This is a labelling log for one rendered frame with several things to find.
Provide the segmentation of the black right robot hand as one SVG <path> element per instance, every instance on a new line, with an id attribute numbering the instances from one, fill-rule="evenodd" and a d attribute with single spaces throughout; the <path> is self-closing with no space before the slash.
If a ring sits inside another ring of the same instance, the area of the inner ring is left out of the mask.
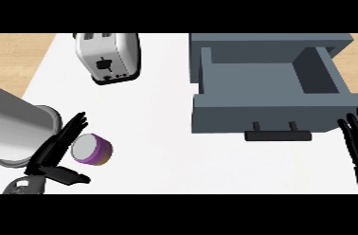
<path id="1" fill-rule="evenodd" d="M 345 146 L 354 164 L 355 180 L 358 183 L 358 117 L 348 113 L 345 118 L 337 120 L 343 132 Z"/>

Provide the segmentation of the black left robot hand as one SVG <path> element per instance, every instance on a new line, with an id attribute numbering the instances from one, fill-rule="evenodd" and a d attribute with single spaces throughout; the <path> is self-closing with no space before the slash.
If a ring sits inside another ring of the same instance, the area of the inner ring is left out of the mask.
<path id="1" fill-rule="evenodd" d="M 44 141 L 37 149 L 27 165 L 27 175 L 43 175 L 46 178 L 68 186 L 77 183 L 88 184 L 91 182 L 87 175 L 59 166 L 69 146 L 80 137 L 87 125 L 85 113 L 81 112 L 74 116 L 60 132 Z"/>

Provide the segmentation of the purple can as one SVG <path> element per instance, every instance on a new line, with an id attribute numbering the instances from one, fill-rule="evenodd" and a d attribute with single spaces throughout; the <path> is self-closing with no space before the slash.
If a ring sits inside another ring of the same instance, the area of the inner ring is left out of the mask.
<path id="1" fill-rule="evenodd" d="M 112 152 L 111 142 L 96 134 L 83 135 L 71 145 L 71 156 L 83 164 L 103 165 L 111 159 Z"/>

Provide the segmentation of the grey open drawer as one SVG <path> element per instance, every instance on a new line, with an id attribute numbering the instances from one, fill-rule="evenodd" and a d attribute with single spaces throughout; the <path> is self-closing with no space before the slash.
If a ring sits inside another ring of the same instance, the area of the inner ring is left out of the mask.
<path id="1" fill-rule="evenodd" d="M 323 47 L 308 47 L 290 63 L 215 63 L 211 49 L 200 54 L 199 93 L 193 98 L 192 131 L 243 133 L 259 124 L 265 131 L 324 133 L 358 109 L 358 94 L 345 86 Z"/>

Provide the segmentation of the white toaster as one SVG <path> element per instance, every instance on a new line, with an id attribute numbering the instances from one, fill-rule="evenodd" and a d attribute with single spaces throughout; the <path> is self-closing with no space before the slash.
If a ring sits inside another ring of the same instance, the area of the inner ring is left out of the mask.
<path id="1" fill-rule="evenodd" d="M 97 85 L 139 78 L 141 46 L 137 33 L 77 33 L 75 53 Z"/>

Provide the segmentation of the grey cabinet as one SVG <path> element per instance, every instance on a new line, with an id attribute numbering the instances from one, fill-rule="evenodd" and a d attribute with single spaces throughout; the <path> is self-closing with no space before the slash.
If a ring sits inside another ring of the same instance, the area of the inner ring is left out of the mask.
<path id="1" fill-rule="evenodd" d="M 190 82 L 199 82 L 203 48 L 214 63 L 292 63 L 306 47 L 323 47 L 334 58 L 352 41 L 349 33 L 190 33 Z"/>

